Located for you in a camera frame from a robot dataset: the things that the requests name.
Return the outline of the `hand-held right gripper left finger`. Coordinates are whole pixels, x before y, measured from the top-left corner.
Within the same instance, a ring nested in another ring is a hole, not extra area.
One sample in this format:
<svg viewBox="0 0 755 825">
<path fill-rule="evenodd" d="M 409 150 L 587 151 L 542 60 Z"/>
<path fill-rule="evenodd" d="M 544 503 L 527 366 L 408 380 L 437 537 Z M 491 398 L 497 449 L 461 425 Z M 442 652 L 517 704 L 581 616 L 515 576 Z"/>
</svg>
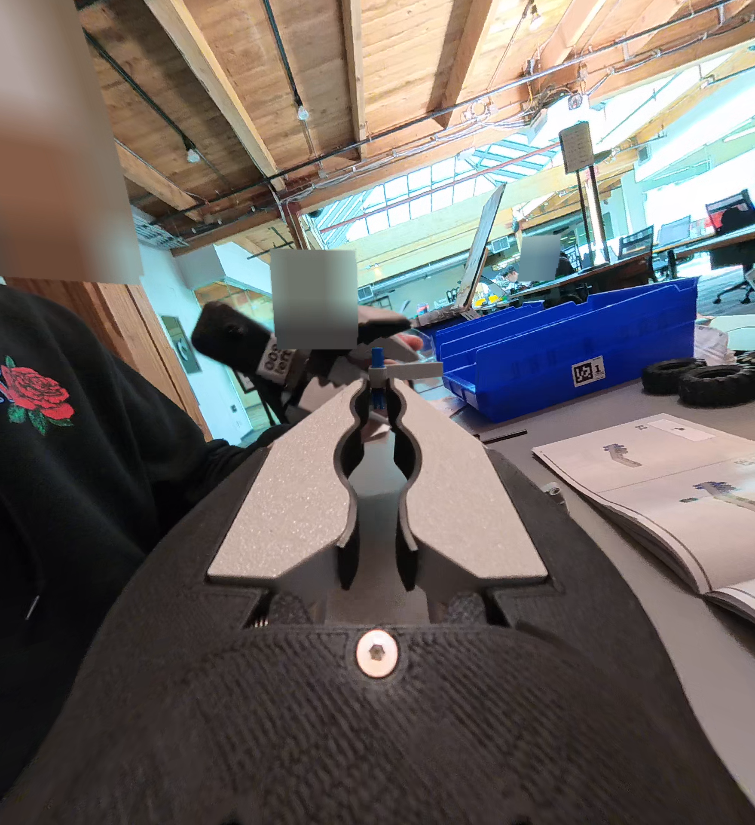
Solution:
<svg viewBox="0 0 755 825">
<path fill-rule="evenodd" d="M 269 592 L 349 590 L 358 571 L 358 497 L 367 382 L 360 379 L 270 447 L 211 566 L 210 582 Z"/>
</svg>

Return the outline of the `blue bin with square tag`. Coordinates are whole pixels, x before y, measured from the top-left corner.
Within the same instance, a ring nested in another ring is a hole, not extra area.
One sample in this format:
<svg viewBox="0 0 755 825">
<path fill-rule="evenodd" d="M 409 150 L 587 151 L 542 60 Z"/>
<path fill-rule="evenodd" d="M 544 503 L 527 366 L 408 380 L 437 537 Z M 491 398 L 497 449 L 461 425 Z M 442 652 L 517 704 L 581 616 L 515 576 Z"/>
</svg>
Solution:
<svg viewBox="0 0 755 825">
<path fill-rule="evenodd" d="M 691 277 L 544 307 L 447 345 L 443 384 L 505 422 L 639 379 L 645 366 L 692 357 L 697 291 Z"/>
</svg>

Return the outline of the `tilted grey display board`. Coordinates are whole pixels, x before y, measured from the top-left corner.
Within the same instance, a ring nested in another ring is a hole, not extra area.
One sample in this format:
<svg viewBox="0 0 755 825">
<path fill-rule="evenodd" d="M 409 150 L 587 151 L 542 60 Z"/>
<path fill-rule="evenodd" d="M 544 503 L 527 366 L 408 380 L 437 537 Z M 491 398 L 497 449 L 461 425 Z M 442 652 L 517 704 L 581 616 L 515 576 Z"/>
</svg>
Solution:
<svg viewBox="0 0 755 825">
<path fill-rule="evenodd" d="M 486 245 L 489 242 L 489 235 L 506 188 L 505 183 L 498 186 L 486 201 L 480 214 L 478 228 L 466 259 L 464 274 L 452 305 L 452 308 L 459 314 L 472 307 L 477 283 L 486 260 Z"/>
</svg>

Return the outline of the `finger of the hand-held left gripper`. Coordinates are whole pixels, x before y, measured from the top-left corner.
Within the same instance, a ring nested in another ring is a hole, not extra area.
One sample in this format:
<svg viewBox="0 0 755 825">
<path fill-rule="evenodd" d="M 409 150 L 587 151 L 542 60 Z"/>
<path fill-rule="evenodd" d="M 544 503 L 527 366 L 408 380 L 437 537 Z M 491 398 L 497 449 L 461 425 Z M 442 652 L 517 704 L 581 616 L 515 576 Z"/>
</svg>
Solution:
<svg viewBox="0 0 755 825">
<path fill-rule="evenodd" d="M 341 385 L 325 378 L 322 379 L 319 376 L 313 377 L 302 390 L 299 399 L 296 401 L 296 407 L 300 411 L 310 414 L 349 386 L 359 385 L 363 380 L 366 380 L 366 373 L 359 373 L 354 376 L 353 381 Z"/>
<path fill-rule="evenodd" d="M 411 333 L 410 320 L 404 315 L 380 307 L 358 307 L 357 357 L 366 358 L 371 355 L 372 347 L 380 346 L 386 363 L 419 361 L 418 352 L 410 351 L 392 338 L 397 333 Z"/>
</svg>

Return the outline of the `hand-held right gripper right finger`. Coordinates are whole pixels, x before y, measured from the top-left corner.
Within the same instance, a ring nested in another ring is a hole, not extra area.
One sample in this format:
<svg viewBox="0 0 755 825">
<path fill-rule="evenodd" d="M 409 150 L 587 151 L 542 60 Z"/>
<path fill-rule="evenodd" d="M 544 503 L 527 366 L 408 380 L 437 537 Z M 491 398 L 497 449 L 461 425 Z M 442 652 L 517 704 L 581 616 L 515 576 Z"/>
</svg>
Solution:
<svg viewBox="0 0 755 825">
<path fill-rule="evenodd" d="M 407 590 L 484 592 L 549 573 L 491 454 L 400 379 L 391 379 L 396 558 Z"/>
</svg>

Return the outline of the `paper sign on black pole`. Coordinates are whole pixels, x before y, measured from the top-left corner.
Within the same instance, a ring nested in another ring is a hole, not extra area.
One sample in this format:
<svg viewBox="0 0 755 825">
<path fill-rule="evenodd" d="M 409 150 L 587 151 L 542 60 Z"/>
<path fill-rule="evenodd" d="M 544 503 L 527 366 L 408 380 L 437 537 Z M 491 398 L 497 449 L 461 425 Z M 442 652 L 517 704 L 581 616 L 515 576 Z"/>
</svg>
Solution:
<svg viewBox="0 0 755 825">
<path fill-rule="evenodd" d="M 576 179 L 589 266 L 605 266 L 610 263 L 611 253 L 603 223 L 589 122 L 579 121 L 562 129 L 559 132 L 559 146 L 565 174 L 573 174 Z"/>
</svg>

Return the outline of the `blue toy axle pin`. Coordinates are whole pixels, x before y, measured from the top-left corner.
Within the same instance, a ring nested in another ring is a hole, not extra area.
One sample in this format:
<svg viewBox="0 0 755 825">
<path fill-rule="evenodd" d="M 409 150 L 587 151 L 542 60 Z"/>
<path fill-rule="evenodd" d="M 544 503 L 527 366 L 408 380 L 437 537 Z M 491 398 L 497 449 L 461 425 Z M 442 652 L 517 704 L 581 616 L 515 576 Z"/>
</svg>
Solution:
<svg viewBox="0 0 755 825">
<path fill-rule="evenodd" d="M 372 408 L 379 413 L 386 413 L 386 386 L 389 381 L 388 368 L 385 363 L 384 350 L 380 346 L 372 347 L 371 365 L 368 370 L 368 384 L 372 397 Z"/>
</svg>

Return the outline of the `crumpled white wrapper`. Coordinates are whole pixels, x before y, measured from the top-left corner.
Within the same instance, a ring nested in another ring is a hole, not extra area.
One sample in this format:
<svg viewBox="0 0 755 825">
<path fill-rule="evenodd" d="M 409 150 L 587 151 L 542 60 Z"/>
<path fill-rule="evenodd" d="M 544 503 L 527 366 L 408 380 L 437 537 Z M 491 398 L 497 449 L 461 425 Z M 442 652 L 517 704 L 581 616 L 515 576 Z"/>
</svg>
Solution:
<svg viewBox="0 0 755 825">
<path fill-rule="evenodd" d="M 696 324 L 693 333 L 693 357 L 707 366 L 723 366 L 734 363 L 735 356 L 729 349 L 729 334 L 709 325 Z"/>
</svg>

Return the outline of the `grey angled toy beam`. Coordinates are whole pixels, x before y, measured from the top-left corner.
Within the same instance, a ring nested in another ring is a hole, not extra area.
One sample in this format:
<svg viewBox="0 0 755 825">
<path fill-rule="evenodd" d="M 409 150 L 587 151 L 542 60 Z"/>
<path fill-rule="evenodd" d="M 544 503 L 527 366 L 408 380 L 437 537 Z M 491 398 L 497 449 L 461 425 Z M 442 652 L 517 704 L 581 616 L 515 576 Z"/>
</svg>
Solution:
<svg viewBox="0 0 755 825">
<path fill-rule="evenodd" d="M 439 361 L 385 364 L 383 366 L 371 366 L 368 371 L 369 383 L 373 388 L 383 388 L 391 380 L 415 382 L 442 377 L 443 363 Z"/>
</svg>

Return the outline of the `black hoodie with rose print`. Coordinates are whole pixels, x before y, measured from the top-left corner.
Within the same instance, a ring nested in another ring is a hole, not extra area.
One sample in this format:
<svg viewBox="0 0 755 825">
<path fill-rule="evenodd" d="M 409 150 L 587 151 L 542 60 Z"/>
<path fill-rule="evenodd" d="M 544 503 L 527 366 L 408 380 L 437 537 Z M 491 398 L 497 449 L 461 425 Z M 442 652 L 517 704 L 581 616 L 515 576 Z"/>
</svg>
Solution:
<svg viewBox="0 0 755 825">
<path fill-rule="evenodd" d="M 0 284 L 0 801 L 126 583 L 203 500 L 152 491 L 153 390 L 77 315 Z"/>
</svg>

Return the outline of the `framed wall picture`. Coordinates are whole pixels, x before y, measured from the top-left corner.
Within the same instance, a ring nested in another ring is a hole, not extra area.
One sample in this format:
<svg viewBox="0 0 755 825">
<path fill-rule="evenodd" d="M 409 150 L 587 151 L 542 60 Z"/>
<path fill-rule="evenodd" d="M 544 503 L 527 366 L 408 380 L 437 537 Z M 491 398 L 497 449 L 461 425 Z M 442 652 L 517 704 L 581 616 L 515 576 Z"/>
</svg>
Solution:
<svg viewBox="0 0 755 825">
<path fill-rule="evenodd" d="M 201 373 L 202 367 L 179 318 L 176 316 L 161 315 L 160 320 L 164 325 L 171 346 L 183 366 L 185 373 L 187 375 Z"/>
</svg>

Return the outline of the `open instruction booklet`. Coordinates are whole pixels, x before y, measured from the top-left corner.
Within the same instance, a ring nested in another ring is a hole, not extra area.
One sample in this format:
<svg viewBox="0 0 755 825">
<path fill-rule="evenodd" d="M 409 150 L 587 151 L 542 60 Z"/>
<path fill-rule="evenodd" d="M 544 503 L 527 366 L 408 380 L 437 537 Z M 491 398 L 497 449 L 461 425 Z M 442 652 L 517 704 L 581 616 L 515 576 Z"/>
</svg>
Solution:
<svg viewBox="0 0 755 825">
<path fill-rule="evenodd" d="M 696 594 L 755 625 L 755 440 L 658 413 L 532 453 Z"/>
</svg>

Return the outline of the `black office chair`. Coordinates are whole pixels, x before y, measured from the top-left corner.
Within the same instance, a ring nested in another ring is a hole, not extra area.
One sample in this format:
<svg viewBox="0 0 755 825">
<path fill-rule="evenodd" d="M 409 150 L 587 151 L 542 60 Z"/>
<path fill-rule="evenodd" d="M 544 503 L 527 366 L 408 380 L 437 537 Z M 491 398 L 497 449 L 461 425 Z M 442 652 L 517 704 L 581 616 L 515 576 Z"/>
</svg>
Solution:
<svg viewBox="0 0 755 825">
<path fill-rule="evenodd" d="M 706 204 L 706 211 L 715 235 L 730 233 L 755 223 L 755 206 L 751 200 L 748 188 L 744 188 L 733 196 Z M 743 264 L 742 272 L 743 280 L 720 292 L 713 300 L 713 304 L 721 304 L 724 295 L 741 289 L 745 289 L 745 294 L 740 303 L 751 303 L 751 296 L 755 291 L 754 264 Z"/>
<path fill-rule="evenodd" d="M 648 279 L 654 279 L 653 268 L 654 225 L 625 235 L 619 240 L 617 261 L 629 261 L 641 265 Z"/>
</svg>

